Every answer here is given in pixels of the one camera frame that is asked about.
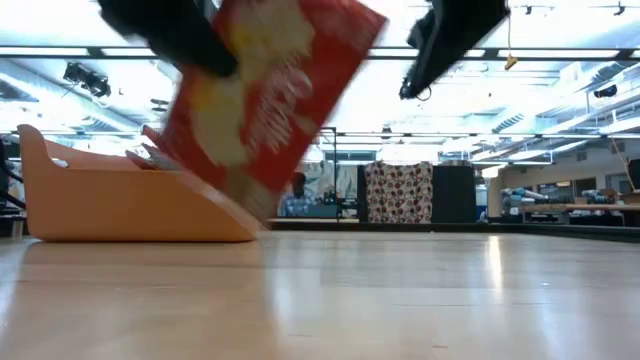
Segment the black crossbar with lights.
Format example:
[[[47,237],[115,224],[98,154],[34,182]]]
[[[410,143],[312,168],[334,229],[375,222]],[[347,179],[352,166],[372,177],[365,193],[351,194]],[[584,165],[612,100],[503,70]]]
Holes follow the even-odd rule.
[[[408,61],[418,51],[409,47],[380,46],[369,50],[369,60]],[[468,50],[462,61],[499,61],[508,55],[520,61],[640,61],[640,48],[498,48]],[[93,60],[154,60],[158,56],[145,47],[97,46],[0,46],[0,58],[93,59]]]

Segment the black cabinet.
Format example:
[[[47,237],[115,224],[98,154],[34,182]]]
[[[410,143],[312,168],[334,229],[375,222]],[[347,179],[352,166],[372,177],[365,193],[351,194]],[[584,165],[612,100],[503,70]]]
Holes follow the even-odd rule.
[[[475,178],[470,166],[435,166],[432,185],[432,223],[476,222]]]

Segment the patterned brown white cloth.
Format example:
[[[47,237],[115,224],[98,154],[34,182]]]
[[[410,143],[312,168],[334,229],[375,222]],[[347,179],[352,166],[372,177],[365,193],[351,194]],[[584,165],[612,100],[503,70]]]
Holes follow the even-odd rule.
[[[370,223],[430,224],[433,166],[429,162],[364,167]]]

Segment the orange plastic basket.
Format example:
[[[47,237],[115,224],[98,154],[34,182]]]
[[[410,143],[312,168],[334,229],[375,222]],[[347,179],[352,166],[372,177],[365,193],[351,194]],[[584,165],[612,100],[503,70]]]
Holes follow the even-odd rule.
[[[262,224],[195,176],[142,170],[18,128],[30,234],[48,242],[252,241]]]

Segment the person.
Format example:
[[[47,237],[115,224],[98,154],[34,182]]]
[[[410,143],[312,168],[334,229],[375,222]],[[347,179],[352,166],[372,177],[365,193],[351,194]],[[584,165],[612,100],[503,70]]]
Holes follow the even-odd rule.
[[[313,196],[305,192],[306,176],[295,172],[290,183],[290,191],[280,201],[278,214],[282,217],[303,217],[316,204]]]

